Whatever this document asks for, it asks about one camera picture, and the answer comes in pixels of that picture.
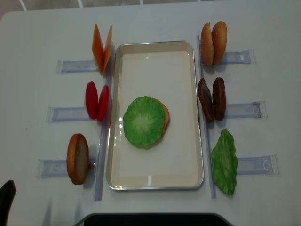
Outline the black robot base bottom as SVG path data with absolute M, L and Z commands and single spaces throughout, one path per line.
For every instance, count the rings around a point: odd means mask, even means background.
M 91 215 L 79 226 L 230 226 L 216 214 L 196 213 L 120 213 Z

